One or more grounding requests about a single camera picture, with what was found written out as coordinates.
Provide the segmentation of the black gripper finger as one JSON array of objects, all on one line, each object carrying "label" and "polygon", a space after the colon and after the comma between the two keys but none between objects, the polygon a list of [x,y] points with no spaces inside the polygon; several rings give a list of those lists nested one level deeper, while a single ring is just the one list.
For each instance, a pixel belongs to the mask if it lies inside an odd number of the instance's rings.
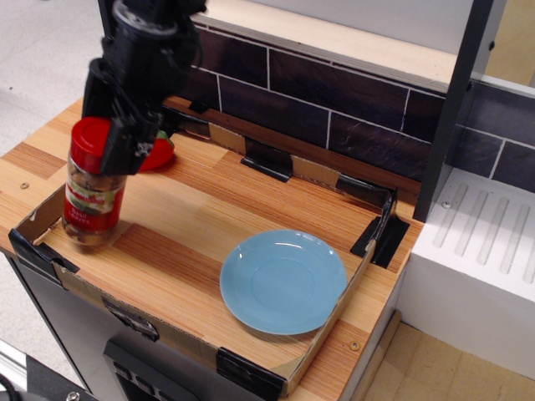
[{"label": "black gripper finger", "polygon": [[135,175],[140,172],[160,131],[159,123],[152,116],[149,119],[132,115],[112,117],[99,163],[100,172],[104,175]]},{"label": "black gripper finger", "polygon": [[84,87],[82,117],[114,116],[114,90],[112,78],[105,62],[91,62]]}]

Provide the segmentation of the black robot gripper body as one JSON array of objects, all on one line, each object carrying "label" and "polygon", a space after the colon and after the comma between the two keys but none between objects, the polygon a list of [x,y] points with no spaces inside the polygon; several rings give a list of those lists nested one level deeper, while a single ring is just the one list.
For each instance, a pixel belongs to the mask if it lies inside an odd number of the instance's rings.
[{"label": "black robot gripper body", "polygon": [[103,53],[114,90],[114,116],[162,121],[161,105],[185,87],[191,65],[201,53],[193,24],[148,33],[129,25],[106,24]]}]

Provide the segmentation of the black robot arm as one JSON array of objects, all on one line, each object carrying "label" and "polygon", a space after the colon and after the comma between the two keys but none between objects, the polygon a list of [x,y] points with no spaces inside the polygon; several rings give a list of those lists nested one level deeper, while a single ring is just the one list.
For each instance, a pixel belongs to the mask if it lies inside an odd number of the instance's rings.
[{"label": "black robot arm", "polygon": [[102,54],[89,64],[82,115],[111,126],[98,163],[104,175],[134,175],[162,124],[161,106],[186,86],[201,61],[191,16],[203,1],[101,1]]}]

